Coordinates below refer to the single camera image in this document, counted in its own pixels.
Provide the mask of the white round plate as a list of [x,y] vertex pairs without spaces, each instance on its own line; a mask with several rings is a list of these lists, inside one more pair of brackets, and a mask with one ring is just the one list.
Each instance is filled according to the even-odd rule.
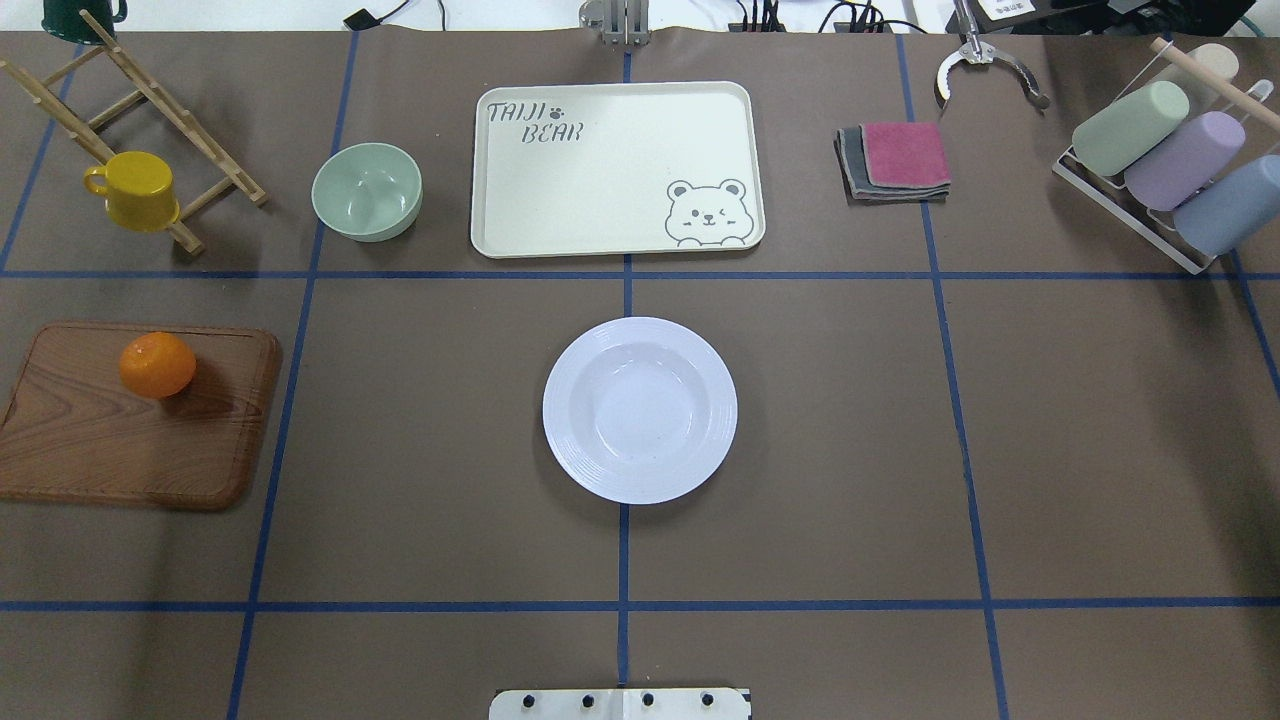
[[696,332],[626,316],[573,340],[553,364],[541,425],[561,468],[617,503],[653,505],[705,483],[739,425],[730,369]]

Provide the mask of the orange fruit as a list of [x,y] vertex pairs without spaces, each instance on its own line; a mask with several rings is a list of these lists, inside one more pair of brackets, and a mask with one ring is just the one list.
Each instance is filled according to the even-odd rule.
[[122,384],[145,398],[178,395],[193,380],[197,366],[195,351],[179,336],[160,331],[132,340],[116,365]]

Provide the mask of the cream bear tray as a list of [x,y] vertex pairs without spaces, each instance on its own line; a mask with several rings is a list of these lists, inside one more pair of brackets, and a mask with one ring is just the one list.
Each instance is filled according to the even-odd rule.
[[764,233],[741,85],[499,87],[477,100],[470,240],[486,258],[736,251]]

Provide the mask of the grey folded cloth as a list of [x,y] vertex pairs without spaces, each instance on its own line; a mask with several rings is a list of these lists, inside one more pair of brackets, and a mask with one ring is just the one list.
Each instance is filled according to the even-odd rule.
[[842,128],[836,133],[835,147],[851,196],[865,202],[932,201],[948,196],[950,186],[933,190],[891,190],[869,182],[863,156],[861,126]]

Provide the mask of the mint green bowl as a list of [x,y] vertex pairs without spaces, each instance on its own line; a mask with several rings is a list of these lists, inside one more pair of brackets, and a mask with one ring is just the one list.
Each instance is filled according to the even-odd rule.
[[390,143],[351,145],[328,158],[314,177],[310,201],[330,231],[361,243],[404,233],[419,218],[422,172]]

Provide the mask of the pink folded cloth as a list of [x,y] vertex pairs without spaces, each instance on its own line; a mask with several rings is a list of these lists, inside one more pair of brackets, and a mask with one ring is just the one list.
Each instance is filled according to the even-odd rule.
[[861,145],[868,179],[877,187],[933,190],[952,181],[936,123],[863,124]]

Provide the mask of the metal tongs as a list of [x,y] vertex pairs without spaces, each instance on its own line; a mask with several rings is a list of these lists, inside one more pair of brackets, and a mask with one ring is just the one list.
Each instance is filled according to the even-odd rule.
[[1034,73],[1014,55],[983,40],[972,4],[969,1],[952,1],[952,5],[954,15],[957,18],[960,45],[940,63],[934,74],[934,95],[940,110],[945,113],[950,105],[954,96],[950,76],[959,67],[982,70],[1002,67],[1018,78],[1024,99],[1037,111],[1051,108],[1052,100],[1041,88]]

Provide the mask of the green tumbler cup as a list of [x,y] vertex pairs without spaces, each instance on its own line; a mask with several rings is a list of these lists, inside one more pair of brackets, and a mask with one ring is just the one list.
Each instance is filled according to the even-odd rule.
[[1167,138],[1189,110],[1189,97],[1179,85],[1155,81],[1080,123],[1071,135],[1074,155],[1097,176],[1117,176]]

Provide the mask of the wooden drying rack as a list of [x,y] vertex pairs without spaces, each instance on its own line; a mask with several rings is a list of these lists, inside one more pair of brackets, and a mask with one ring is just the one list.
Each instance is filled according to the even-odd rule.
[[[100,129],[110,126],[123,114],[131,111],[141,102],[155,106],[206,159],[224,174],[219,182],[204,191],[191,202],[180,205],[180,218],[164,229],[175,246],[182,249],[188,256],[196,258],[204,252],[205,245],[187,227],[186,222],[201,213],[206,205],[220,199],[232,188],[241,191],[250,201],[260,208],[268,201],[268,193],[262,186],[253,179],[250,173],[214,138],[196,115],[184,108],[177,97],[165,88],[160,81],[146,70],[133,55],[116,38],[102,36],[104,45],[81,45],[84,51],[59,68],[49,77],[41,79],[24,67],[4,58],[3,70],[13,78],[27,95],[33,105],[45,111],[67,136],[97,161],[108,161],[116,152],[101,137]],[[113,105],[100,111],[97,115],[84,119],[72,110],[58,94],[54,86],[68,78],[77,69],[96,58],[108,58],[133,85],[133,90]]]

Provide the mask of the yellow mug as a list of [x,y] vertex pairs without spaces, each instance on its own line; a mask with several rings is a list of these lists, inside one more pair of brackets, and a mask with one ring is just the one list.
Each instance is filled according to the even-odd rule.
[[159,232],[180,218],[175,177],[160,156],[125,151],[88,168],[84,190],[104,199],[108,217],[134,232]]

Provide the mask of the purple tumbler cup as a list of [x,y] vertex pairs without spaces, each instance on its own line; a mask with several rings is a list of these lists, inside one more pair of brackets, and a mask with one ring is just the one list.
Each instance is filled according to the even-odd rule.
[[1124,173],[1135,201],[1171,211],[1220,173],[1245,142],[1240,120],[1225,111],[1206,111],[1180,124]]

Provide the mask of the wooden cutting board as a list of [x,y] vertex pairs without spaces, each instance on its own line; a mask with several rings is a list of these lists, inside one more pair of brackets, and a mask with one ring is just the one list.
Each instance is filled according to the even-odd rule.
[[116,361],[143,325],[55,322],[33,337],[3,414],[5,500],[220,511],[250,487],[282,347],[260,329],[178,325],[197,360],[169,398]]

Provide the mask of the blue tumbler cup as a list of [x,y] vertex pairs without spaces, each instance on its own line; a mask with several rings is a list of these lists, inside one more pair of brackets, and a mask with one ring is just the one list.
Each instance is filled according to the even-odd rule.
[[1279,213],[1279,156],[1267,154],[1215,182],[1172,215],[1196,251],[1219,256],[1248,240]]

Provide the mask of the aluminium frame post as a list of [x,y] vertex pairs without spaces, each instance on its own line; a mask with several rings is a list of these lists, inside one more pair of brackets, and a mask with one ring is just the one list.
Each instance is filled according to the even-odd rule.
[[648,0],[591,0],[579,6],[579,24],[599,33],[605,46],[640,47],[652,37]]

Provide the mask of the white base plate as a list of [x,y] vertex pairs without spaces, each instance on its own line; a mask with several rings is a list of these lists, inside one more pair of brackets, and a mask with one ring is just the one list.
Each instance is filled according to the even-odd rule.
[[751,719],[750,692],[730,687],[512,689],[489,719]]

